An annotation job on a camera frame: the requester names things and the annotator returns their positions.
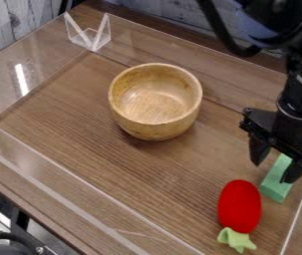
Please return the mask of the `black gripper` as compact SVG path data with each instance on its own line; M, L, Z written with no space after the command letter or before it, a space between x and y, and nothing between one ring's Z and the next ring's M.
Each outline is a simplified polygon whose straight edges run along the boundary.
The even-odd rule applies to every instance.
M259 109L246 109L242 114L239 127L248 134L251 162L258 166L275 148L292 159L279 180L291 184L302 176L302 119Z

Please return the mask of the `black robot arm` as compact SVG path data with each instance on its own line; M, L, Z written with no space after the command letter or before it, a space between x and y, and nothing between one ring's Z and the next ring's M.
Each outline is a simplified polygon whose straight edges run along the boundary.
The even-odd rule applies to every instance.
M286 82L272 112L247 108L239 127L248 133L250 160L276 149L291 158L280 181L302 176L302 0L234 0L248 41L284 53Z

